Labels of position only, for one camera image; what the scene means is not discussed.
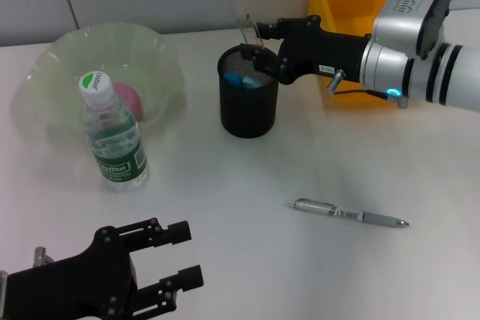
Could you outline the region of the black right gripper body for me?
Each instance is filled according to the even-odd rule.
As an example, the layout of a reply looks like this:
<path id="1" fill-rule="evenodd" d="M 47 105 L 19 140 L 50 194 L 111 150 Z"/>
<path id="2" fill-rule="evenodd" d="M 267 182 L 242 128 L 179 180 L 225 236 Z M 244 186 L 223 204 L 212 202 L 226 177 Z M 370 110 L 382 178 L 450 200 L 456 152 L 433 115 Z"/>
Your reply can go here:
<path id="1" fill-rule="evenodd" d="M 357 36 L 326 31 L 318 15 L 298 19 L 280 18 L 277 33 L 283 41 L 278 53 L 278 80 L 284 85 L 304 75 L 333 77 L 337 71 L 344 79 L 359 81 L 359 72 L 369 35 Z"/>

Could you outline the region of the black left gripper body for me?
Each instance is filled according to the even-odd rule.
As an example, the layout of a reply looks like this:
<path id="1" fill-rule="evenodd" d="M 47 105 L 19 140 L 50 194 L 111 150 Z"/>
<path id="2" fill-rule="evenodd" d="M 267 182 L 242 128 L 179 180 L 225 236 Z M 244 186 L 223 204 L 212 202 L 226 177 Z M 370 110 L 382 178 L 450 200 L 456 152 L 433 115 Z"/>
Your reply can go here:
<path id="1" fill-rule="evenodd" d="M 97 230 L 86 250 L 10 274 L 6 319 L 123 319 L 137 290 L 127 227 Z"/>

